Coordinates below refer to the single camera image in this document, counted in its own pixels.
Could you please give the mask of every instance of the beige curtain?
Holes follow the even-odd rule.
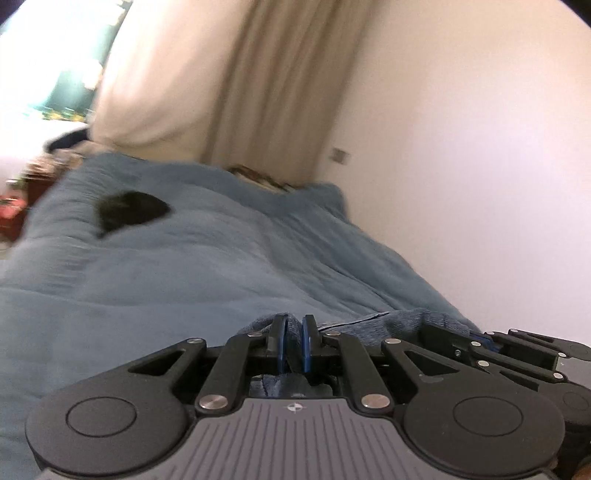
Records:
[[[202,162],[310,180],[375,0],[257,0]]]
[[[254,1],[135,0],[111,49],[91,139],[145,160],[197,161]]]

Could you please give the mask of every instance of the blue comforter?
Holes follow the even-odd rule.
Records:
[[[95,202],[125,190],[174,212],[98,239]],[[275,194],[215,168],[107,154],[61,181],[25,228],[0,262],[3,480],[38,472],[24,420],[43,395],[189,336],[223,344],[276,312],[354,325],[399,313],[401,335],[416,327],[404,319],[425,313],[470,325],[349,223],[332,185]]]

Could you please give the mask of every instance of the rivet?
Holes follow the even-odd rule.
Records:
[[[205,410],[219,410],[228,406],[228,399],[223,395],[205,395],[199,400],[199,406]]]
[[[390,405],[390,399],[379,393],[370,393],[361,399],[361,404],[366,408],[386,408]]]

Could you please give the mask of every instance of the white wall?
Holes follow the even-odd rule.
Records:
[[[384,0],[319,178],[485,329],[591,345],[591,29],[559,0]]]

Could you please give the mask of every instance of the ribbed surface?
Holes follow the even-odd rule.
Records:
[[[388,420],[343,399],[250,398],[200,421],[173,456],[129,480],[450,480],[417,457]],[[546,479],[536,475],[536,480]],[[38,480],[59,480],[49,473]]]

